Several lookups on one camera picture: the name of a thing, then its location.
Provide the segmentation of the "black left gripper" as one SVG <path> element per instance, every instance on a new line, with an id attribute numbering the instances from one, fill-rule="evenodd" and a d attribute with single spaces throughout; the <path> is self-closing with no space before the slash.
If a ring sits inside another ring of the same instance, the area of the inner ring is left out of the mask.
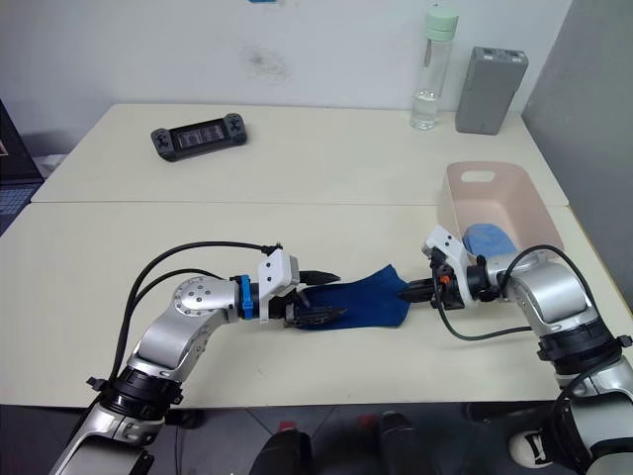
<path id="1" fill-rule="evenodd" d="M 317 270 L 302 270 L 300 282 L 305 285 L 326 285 L 338 282 L 336 274 Z M 345 316 L 347 310 L 340 307 L 319 307 L 310 309 L 308 298 L 298 290 L 270 300 L 270 319 L 284 322 L 285 327 L 322 326 Z"/>

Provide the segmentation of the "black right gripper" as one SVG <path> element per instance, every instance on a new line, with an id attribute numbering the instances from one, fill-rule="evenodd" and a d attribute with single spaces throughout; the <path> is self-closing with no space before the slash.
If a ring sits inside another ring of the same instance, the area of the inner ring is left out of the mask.
<path id="1" fill-rule="evenodd" d="M 399 294 L 399 298 L 408 303 L 425 303 L 431 301 L 433 308 L 439 304 L 445 311 L 462 310 L 464 301 L 461 297 L 458 280 L 453 267 L 448 263 L 443 252 L 434 248 L 430 257 L 433 278 L 409 281 Z M 434 283 L 438 287 L 438 296 L 434 296 Z"/>

